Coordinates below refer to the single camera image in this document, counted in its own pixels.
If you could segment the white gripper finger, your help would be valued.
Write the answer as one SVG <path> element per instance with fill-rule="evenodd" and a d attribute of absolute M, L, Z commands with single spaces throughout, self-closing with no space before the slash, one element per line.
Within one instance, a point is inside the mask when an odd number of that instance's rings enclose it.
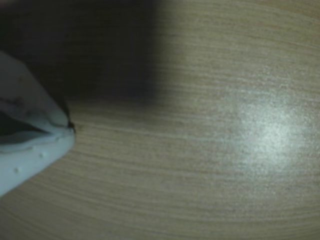
<path fill-rule="evenodd" d="M 75 144 L 75 132 L 25 131 L 0 138 L 0 196 L 61 159 Z"/>
<path fill-rule="evenodd" d="M 0 53 L 0 110 L 36 128 L 66 128 L 69 119 L 24 63 Z"/>

